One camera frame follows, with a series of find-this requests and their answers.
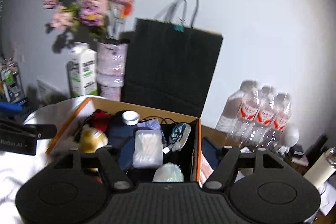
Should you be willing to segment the yellow white plush toy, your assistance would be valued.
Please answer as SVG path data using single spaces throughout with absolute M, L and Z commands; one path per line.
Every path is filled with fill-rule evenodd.
M 81 153 L 94 153 L 108 144 L 107 136 L 100 130 L 85 124 L 74 137 Z

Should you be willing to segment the black paper shopping bag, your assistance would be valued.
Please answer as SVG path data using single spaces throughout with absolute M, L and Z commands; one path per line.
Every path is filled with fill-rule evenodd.
M 173 24 L 181 1 L 163 22 L 138 18 L 126 57 L 122 102 L 201 117 L 221 50 L 222 34 L 194 28 L 199 2 L 189 26 Z M 184 32 L 173 30 L 183 25 Z

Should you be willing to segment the cotton swab plastic box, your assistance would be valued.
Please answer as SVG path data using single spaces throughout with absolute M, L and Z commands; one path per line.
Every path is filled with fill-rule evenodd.
M 138 130 L 135 133 L 133 166 L 137 169 L 163 165 L 163 143 L 160 130 Z

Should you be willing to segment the white green milk carton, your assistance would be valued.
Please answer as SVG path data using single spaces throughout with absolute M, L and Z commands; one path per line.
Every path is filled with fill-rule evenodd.
M 96 52 L 87 43 L 75 42 L 69 55 L 68 76 L 72 98 L 98 95 Z

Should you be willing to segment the iridescent shell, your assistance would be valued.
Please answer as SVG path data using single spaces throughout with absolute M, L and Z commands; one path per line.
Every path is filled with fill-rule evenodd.
M 184 175 L 179 166 L 168 162 L 155 171 L 153 182 L 184 182 Z

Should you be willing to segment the purple cloth pouch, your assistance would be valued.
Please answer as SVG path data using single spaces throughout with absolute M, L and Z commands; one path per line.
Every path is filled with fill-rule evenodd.
M 160 125 L 159 120 L 157 120 L 157 118 L 154 118 L 154 119 L 138 122 L 137 128 L 139 130 L 160 130 L 161 125 Z

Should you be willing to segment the purple glass vase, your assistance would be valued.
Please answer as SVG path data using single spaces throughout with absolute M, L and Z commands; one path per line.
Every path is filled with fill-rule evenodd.
M 124 84 L 127 43 L 97 43 L 97 83 L 101 97 L 112 101 L 121 100 Z

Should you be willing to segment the green binder clip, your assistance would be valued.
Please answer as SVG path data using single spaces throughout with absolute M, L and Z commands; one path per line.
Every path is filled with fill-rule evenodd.
M 178 31 L 178 32 L 184 32 L 185 28 L 183 25 L 173 25 L 173 30 Z

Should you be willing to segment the dried pink purple flowers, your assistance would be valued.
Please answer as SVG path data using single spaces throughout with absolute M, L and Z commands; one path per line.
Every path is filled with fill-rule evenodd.
M 118 45 L 118 33 L 131 15 L 134 0 L 43 0 L 46 10 L 53 10 L 46 23 L 46 33 L 60 31 L 52 50 L 60 53 L 75 43 L 97 49 L 99 43 Z

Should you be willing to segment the dark blue zip pouch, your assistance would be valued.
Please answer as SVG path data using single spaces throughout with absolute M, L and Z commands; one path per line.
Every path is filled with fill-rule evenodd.
M 133 154 L 135 148 L 135 132 L 137 126 L 127 126 L 121 118 L 112 116 L 109 122 L 106 135 L 108 144 L 119 149 L 117 156 L 118 166 L 122 170 L 129 169 L 133 164 Z

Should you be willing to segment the red orange cardboard box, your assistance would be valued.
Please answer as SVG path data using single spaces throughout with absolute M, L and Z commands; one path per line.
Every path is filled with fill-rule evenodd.
M 157 130 L 163 134 L 163 145 L 168 145 L 175 126 L 187 123 L 191 131 L 185 145 L 179 151 L 169 151 L 163 161 L 178 165 L 185 180 L 200 184 L 213 172 L 202 155 L 201 120 L 198 117 L 89 96 L 57 103 L 55 108 L 50 117 L 59 119 L 56 124 L 58 132 L 46 149 L 47 155 L 79 146 L 80 130 L 87 124 L 104 132 L 109 145 L 121 147 L 118 163 L 121 169 L 129 170 L 132 167 L 134 135 L 138 130 Z

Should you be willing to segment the water bottle pack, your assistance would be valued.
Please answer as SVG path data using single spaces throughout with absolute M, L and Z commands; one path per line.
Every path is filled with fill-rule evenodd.
M 231 94 L 215 127 L 242 145 L 271 149 L 291 118 L 292 98 L 245 80 Z

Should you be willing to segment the white screw cap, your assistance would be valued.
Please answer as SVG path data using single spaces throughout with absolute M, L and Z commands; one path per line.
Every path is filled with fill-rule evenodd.
M 128 110 L 122 113 L 122 121 L 127 126 L 134 126 L 139 122 L 139 114 L 136 111 Z

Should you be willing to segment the red rose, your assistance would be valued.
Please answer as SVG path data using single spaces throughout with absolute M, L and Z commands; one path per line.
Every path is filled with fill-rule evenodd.
M 107 112 L 97 109 L 92 114 L 92 122 L 91 122 L 92 127 L 101 132 L 106 132 L 108 129 L 111 117 L 112 116 L 108 114 Z

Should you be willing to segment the white round charger with cable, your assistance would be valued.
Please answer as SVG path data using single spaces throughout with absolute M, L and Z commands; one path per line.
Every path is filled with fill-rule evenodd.
M 158 116 L 149 116 L 146 117 L 145 119 L 143 119 L 142 121 L 145 120 L 150 120 L 150 119 L 154 119 L 157 118 L 157 120 L 159 120 L 160 125 L 161 125 L 161 133 L 162 133 L 162 142 L 163 142 L 163 155 L 164 156 L 171 156 L 172 154 L 174 154 L 174 151 L 170 151 L 169 150 L 169 137 L 172 133 L 173 128 L 179 124 L 178 122 L 176 122 L 175 120 L 173 120 L 172 118 L 161 118 Z

